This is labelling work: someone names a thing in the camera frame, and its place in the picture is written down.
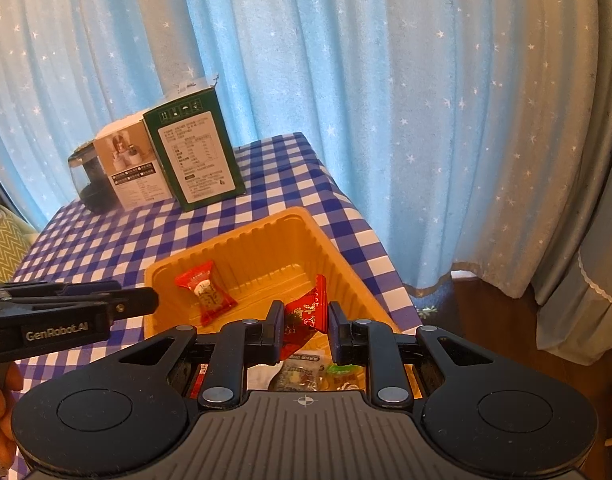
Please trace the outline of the person's left hand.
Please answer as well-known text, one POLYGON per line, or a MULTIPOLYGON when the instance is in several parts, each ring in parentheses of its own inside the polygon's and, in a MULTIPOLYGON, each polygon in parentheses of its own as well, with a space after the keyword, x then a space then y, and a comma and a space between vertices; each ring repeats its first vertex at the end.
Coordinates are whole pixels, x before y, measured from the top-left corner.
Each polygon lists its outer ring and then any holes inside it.
POLYGON ((0 388, 0 466, 9 469, 14 462, 16 444, 11 429, 11 414, 15 400, 12 393, 23 389, 23 377, 18 366, 11 363, 7 369, 4 387, 0 388))

